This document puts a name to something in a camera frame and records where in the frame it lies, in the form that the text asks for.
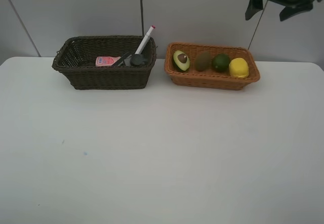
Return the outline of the yellow lemon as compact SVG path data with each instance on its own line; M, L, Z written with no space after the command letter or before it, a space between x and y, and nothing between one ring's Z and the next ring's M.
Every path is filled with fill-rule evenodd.
M249 66L245 59L235 58L229 64L229 73L234 78L247 78L249 76Z

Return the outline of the green lime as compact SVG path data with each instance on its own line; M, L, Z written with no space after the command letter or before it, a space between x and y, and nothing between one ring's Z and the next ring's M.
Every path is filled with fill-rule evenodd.
M226 54L218 54L212 60L212 68L217 72L227 71L231 60Z

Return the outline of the brown kiwi fruit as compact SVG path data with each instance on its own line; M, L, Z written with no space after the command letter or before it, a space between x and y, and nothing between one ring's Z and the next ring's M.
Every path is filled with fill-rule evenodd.
M202 52L197 55L194 68L197 71L205 71L210 67L211 64L211 55L208 52Z

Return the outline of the halved avocado with pit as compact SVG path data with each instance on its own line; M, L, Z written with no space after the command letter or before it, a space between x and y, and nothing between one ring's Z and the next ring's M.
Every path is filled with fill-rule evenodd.
M184 52L177 50L173 54L173 65L178 71L186 72L190 68L190 59Z

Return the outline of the white marker pink caps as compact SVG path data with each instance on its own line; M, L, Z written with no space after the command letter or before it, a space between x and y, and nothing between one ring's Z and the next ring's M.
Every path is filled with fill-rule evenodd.
M137 48L135 54L141 54L142 53L142 51L144 50L146 44L148 43L149 39L151 38L151 34L152 34L152 32L154 30L155 30L155 26L154 25L150 26L149 30L144 35L139 47Z

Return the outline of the dark green pump bottle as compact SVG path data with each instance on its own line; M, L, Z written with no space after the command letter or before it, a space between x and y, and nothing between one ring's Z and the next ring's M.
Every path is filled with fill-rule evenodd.
M147 58L143 54L134 54L130 59L131 66L145 66L148 63Z

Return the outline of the dark felt whiteboard eraser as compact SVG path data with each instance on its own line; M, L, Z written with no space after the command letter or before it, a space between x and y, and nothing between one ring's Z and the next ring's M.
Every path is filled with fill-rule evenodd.
M132 58L132 53L127 52L123 54L112 66L117 67L117 66L130 66L130 60Z

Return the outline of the pink bottle white cap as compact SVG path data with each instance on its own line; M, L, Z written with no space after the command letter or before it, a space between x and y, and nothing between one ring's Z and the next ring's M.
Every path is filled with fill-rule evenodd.
M120 57L111 57L111 56L103 56L97 57L95 66L96 67L111 67Z

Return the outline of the orange wicker basket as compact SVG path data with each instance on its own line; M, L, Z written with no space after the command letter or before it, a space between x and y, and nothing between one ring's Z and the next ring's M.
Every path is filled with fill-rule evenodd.
M184 52L190 59L190 68L186 72L178 71L173 65L173 54L177 50ZM249 67L247 78L234 78L228 71L220 73L211 67L205 71L197 71L194 68L196 57L202 52L209 52L211 57L218 54L226 54L230 59L243 58ZM224 90L241 90L245 86L257 82L260 73L251 53L241 47L212 46L193 43L170 43L166 51L164 64L165 72L169 75L172 82L179 86L214 88Z

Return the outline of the dark brown wicker basket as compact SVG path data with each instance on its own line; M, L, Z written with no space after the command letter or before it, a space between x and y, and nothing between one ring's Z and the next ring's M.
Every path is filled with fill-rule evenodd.
M135 53L142 41L136 35L77 36L69 38L57 52L52 68L66 76L77 90L132 90L146 87L156 61L156 44L150 38L141 66L95 65L97 57L121 57Z

